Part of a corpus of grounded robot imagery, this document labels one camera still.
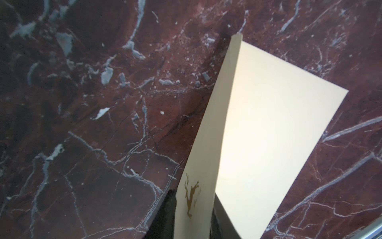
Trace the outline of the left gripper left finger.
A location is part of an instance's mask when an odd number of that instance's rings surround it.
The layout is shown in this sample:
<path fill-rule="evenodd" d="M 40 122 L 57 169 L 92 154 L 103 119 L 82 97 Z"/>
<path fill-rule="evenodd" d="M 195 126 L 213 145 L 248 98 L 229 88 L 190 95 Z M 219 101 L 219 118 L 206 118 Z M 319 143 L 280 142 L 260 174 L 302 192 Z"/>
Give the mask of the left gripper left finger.
<path fill-rule="evenodd" d="M 143 239 L 174 238 L 175 212 L 177 206 L 176 192 L 176 189 L 168 191 Z"/>

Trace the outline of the manila paper envelope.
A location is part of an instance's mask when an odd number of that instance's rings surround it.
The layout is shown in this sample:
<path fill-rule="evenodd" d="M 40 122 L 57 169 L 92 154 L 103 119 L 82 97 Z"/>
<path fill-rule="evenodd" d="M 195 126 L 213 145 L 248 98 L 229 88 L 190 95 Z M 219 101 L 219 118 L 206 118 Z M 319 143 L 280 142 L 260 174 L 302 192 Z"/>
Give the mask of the manila paper envelope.
<path fill-rule="evenodd" d="M 348 91 L 232 36 L 177 189 L 176 239 L 206 239 L 215 198 L 259 239 Z"/>

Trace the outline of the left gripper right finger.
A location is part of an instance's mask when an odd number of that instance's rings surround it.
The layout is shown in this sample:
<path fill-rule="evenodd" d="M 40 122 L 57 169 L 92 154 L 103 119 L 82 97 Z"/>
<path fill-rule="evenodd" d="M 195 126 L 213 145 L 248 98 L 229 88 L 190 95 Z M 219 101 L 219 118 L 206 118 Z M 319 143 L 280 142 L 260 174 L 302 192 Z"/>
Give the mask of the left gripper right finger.
<path fill-rule="evenodd" d="M 216 194 L 211 217 L 210 239 L 241 239 Z"/>

